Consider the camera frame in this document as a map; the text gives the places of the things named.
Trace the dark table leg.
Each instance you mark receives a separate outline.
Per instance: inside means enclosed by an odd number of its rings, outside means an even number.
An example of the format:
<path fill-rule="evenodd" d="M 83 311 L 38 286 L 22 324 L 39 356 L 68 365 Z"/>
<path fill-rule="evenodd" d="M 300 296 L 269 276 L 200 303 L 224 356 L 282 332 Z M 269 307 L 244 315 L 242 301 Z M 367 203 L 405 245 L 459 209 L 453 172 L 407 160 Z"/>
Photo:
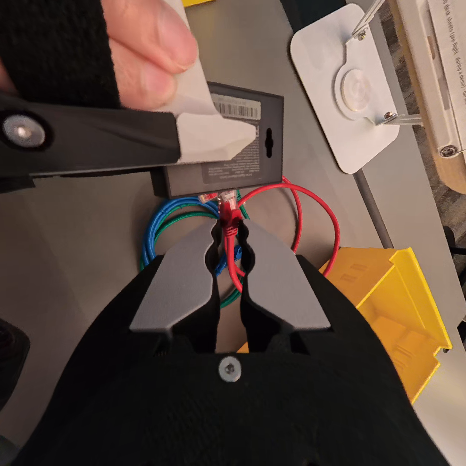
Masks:
<path fill-rule="evenodd" d="M 281 5 L 294 33 L 346 4 L 344 0 L 281 0 Z"/>

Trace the wooden board with instruction sheet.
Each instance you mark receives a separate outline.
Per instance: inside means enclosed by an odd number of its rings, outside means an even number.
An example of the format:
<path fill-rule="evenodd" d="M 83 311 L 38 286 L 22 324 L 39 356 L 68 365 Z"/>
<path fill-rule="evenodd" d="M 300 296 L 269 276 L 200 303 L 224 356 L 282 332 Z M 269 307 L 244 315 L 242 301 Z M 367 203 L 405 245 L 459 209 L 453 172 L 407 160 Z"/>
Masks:
<path fill-rule="evenodd" d="M 440 109 L 430 109 L 437 168 L 441 180 L 465 194 L 466 147 L 466 2 L 429 0 L 436 84 Z"/>

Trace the black network switch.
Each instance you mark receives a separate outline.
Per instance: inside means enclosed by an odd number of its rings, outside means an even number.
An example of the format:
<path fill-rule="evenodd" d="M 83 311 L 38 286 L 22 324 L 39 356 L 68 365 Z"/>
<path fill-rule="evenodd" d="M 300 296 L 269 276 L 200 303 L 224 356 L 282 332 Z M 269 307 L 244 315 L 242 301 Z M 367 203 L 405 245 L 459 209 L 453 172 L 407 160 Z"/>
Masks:
<path fill-rule="evenodd" d="M 255 127 L 255 139 L 228 161 L 157 167 L 154 195 L 164 199 L 278 183 L 283 175 L 284 97 L 207 82 L 219 114 Z"/>

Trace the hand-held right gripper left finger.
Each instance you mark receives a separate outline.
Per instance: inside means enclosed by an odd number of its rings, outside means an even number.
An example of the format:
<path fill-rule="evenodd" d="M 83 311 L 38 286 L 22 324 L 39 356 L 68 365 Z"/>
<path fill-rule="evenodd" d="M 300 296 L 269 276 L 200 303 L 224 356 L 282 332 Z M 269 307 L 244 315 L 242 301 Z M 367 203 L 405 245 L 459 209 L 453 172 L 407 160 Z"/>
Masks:
<path fill-rule="evenodd" d="M 215 268 L 221 228 L 210 219 L 164 255 L 130 324 L 133 332 L 186 337 L 199 353 L 216 348 L 220 298 Z"/>

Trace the white sign stand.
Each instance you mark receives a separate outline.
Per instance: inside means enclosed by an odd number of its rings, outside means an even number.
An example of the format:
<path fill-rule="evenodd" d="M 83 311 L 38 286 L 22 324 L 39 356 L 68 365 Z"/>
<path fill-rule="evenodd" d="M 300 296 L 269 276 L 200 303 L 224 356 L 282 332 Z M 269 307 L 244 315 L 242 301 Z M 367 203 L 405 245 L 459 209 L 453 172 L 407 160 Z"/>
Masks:
<path fill-rule="evenodd" d="M 402 114 L 370 28 L 383 1 L 350 3 L 296 32 L 290 54 L 340 170 L 354 174 L 424 126 L 444 183 L 465 169 L 465 1 L 394 1 L 420 115 Z"/>

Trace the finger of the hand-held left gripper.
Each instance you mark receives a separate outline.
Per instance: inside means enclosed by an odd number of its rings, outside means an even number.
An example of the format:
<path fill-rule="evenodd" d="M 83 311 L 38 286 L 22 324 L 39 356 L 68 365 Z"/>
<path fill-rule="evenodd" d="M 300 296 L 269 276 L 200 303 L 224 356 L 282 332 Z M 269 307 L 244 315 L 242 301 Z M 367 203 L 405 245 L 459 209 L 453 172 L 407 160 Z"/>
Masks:
<path fill-rule="evenodd" d="M 228 161 L 256 138 L 254 125 L 220 114 L 182 113 L 177 118 L 180 158 L 178 163 Z"/>

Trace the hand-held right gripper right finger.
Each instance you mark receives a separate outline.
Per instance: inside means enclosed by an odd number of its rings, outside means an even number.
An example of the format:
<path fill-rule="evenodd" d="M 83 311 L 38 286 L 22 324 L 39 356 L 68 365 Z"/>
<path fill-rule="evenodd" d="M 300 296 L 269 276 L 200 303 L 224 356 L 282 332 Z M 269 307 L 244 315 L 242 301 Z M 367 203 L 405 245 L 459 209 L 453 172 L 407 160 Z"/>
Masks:
<path fill-rule="evenodd" d="M 327 331 L 331 325 L 296 254 L 250 219 L 238 230 L 245 277 L 241 319 L 248 352 L 265 352 L 278 335 Z"/>

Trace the person's left hand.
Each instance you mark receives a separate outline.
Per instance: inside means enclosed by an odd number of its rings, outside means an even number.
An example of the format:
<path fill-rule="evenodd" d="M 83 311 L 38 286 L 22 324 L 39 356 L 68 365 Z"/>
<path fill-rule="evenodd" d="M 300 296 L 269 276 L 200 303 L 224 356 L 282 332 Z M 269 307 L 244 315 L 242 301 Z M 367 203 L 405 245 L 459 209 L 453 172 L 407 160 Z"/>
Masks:
<path fill-rule="evenodd" d="M 196 62 L 195 37 L 165 1 L 102 0 L 122 106 L 153 111 L 171 101 L 176 76 Z"/>

